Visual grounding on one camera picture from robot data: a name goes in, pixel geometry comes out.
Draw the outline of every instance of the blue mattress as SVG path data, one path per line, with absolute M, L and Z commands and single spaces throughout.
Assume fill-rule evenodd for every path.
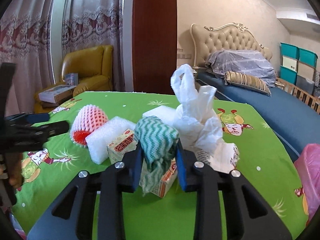
M 197 82 L 217 88 L 216 97 L 247 103 L 262 116 L 283 143 L 292 161 L 297 160 L 303 148 L 309 143 L 320 144 L 320 116 L 302 101 L 275 87 L 271 96 L 254 91 L 225 85 L 210 73 L 199 73 Z

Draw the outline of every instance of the wooden bed rail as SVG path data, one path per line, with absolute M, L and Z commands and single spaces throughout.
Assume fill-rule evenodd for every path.
M 276 79 L 277 84 L 276 86 L 287 93 L 293 95 L 306 105 L 310 106 L 313 110 L 315 110 L 318 114 L 320 114 L 320 99 L 316 98 L 307 92 L 303 91 L 301 88 L 298 88 L 297 86 L 281 79 Z

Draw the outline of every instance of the cartoon hand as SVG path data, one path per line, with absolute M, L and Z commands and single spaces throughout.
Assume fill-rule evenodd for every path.
M 58 161 L 59 161 L 60 163 L 66 163 L 66 162 L 68 162 L 68 161 L 71 161 L 71 158 L 68 158 L 68 156 L 66 156 L 66 157 L 63 157 L 63 158 L 61 158 L 61 159 L 58 159 Z

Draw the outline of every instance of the silver screw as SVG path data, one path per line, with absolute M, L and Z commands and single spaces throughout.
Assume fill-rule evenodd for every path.
M 123 162 L 117 162 L 117 163 L 115 163 L 115 167 L 116 167 L 116 169 L 122 169 L 124 167 L 124 163 Z
M 201 162 L 201 161 L 197 161 L 197 162 L 195 162 L 195 167 L 196 168 L 203 168 L 204 167 L 204 163 L 203 162 Z
M 241 176 L 241 172 L 237 171 L 237 170 L 233 170 L 233 171 L 231 171 L 231 175 L 236 178 L 239 178 Z
M 88 172 L 87 171 L 81 171 L 78 173 L 79 178 L 85 178 L 88 176 Z

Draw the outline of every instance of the zigzag patterned cloth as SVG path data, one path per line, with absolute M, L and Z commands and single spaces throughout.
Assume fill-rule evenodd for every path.
M 145 195 L 152 191 L 169 169 L 171 160 L 175 157 L 179 133 L 158 117 L 149 116 L 138 121 L 134 136 L 137 141 L 140 140 L 148 169 L 148 174 L 141 178 Z

